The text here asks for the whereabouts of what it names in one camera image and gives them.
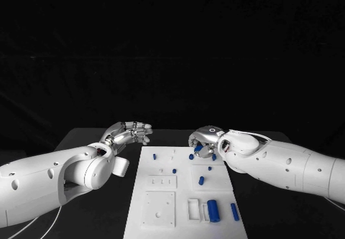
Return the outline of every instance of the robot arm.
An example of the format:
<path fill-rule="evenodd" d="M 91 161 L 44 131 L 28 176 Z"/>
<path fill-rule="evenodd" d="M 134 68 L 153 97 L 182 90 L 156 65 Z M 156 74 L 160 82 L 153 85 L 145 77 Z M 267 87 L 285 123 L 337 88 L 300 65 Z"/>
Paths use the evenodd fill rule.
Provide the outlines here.
<path fill-rule="evenodd" d="M 125 144 L 150 140 L 151 126 L 115 123 L 99 142 L 20 159 L 0 167 L 0 228 L 26 222 L 96 190 L 111 173 L 122 177 L 128 161 L 115 155 Z"/>
<path fill-rule="evenodd" d="M 248 173 L 272 186 L 323 196 L 345 204 L 345 160 L 324 156 L 267 137 L 259 142 L 249 133 L 213 126 L 202 127 L 189 137 L 189 146 L 203 142 L 195 154 L 209 157 L 216 148 L 222 160 L 238 173 Z"/>

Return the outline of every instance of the robotic hand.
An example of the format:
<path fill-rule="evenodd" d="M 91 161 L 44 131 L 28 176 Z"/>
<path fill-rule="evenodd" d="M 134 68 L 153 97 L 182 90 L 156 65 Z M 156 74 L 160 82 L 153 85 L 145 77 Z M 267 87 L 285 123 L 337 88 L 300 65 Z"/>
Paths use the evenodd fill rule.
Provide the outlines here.
<path fill-rule="evenodd" d="M 258 141 L 251 135 L 267 141 Z M 213 150 L 229 168 L 285 190 L 310 193 L 345 204 L 345 160 L 262 135 L 205 126 L 189 136 L 189 146 L 202 144 L 195 155 L 207 158 Z"/>
<path fill-rule="evenodd" d="M 23 223 L 96 190 L 111 173 L 122 177 L 128 161 L 115 155 L 125 144 L 150 142 L 151 126 L 118 122 L 99 142 L 23 158 L 0 167 L 0 228 Z"/>

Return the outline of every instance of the cable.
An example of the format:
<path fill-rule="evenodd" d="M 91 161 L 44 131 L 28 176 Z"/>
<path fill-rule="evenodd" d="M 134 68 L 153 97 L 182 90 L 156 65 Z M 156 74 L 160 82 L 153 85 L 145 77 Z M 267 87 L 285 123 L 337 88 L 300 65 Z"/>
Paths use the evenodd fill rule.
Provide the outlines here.
<path fill-rule="evenodd" d="M 259 135 L 257 133 L 251 133 L 251 132 L 242 132 L 242 131 L 238 131 L 238 130 L 229 130 L 232 132 L 236 132 L 236 133 L 245 133 L 245 134 L 251 134 L 251 135 L 255 135 L 255 136 L 259 136 L 261 138 L 264 138 L 265 140 L 271 141 L 271 139 L 268 137 L 265 137 L 264 135 Z"/>
<path fill-rule="evenodd" d="M 52 226 L 53 226 L 53 224 L 54 224 L 54 222 L 56 222 L 57 216 L 59 216 L 59 212 L 57 212 L 56 218 L 54 218 L 54 220 L 53 220 Z M 37 218 L 39 218 L 39 217 L 36 217 L 36 218 L 31 220 L 31 222 L 24 226 L 24 228 L 23 228 L 10 238 L 7 238 L 7 239 L 11 239 L 14 236 L 17 236 L 17 234 L 21 233 L 21 231 L 23 231 L 23 230 L 31 225 L 31 223 L 37 220 Z"/>
<path fill-rule="evenodd" d="M 57 212 L 56 218 L 54 218 L 54 220 L 53 220 L 52 226 L 53 226 L 53 224 L 54 224 L 54 222 L 56 222 L 57 216 L 59 216 L 59 212 Z"/>
<path fill-rule="evenodd" d="M 345 208 L 342 208 L 336 203 L 333 203 L 332 200 L 329 200 L 326 197 L 324 197 L 324 199 L 345 211 Z"/>
<path fill-rule="evenodd" d="M 24 228 L 23 228 L 10 238 L 7 238 L 7 239 L 11 239 L 11 238 L 33 224 L 33 222 L 37 220 L 37 218 L 39 218 L 39 217 L 36 217 L 36 218 L 30 221 L 30 223 L 24 226 Z"/>

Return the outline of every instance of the white board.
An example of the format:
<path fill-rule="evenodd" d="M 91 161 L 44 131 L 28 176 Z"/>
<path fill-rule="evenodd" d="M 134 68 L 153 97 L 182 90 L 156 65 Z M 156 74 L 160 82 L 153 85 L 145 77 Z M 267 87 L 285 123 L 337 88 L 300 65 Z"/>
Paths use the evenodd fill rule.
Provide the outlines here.
<path fill-rule="evenodd" d="M 196 156 L 189 160 L 192 153 L 192 147 L 143 147 L 124 239 L 246 239 L 220 156 L 216 153 L 215 161 L 212 158 L 203 159 Z M 200 174 L 205 175 L 203 185 L 197 184 Z M 164 195 L 169 196 L 170 192 L 174 192 L 174 212 L 169 215 L 164 212 L 171 210 L 171 207 L 170 204 L 164 205 Z M 220 218 L 218 223 L 209 222 L 207 200 L 216 200 Z M 156 206 L 150 207 L 147 202 L 154 202 Z M 233 220 L 231 203 L 236 205 L 239 221 Z"/>

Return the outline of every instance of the table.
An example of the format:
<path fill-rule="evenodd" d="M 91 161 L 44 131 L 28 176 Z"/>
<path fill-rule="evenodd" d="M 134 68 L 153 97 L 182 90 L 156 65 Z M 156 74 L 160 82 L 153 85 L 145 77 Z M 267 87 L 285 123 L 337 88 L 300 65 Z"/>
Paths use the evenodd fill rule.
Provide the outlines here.
<path fill-rule="evenodd" d="M 96 142 L 105 128 L 75 128 L 54 151 Z M 193 130 L 154 129 L 148 146 L 187 146 Z M 272 140 L 290 142 L 280 132 L 254 131 Z M 128 159 L 125 177 L 111 175 L 99 190 L 76 197 L 62 206 L 56 223 L 44 239 L 121 239 L 131 202 L 141 144 L 127 145 L 119 157 Z M 345 238 L 345 212 L 320 196 L 280 189 L 228 168 L 241 219 L 249 239 Z M 39 217 L 16 239 L 39 239 L 50 227 L 57 209 Z M 26 223 L 0 229 L 7 239 Z"/>

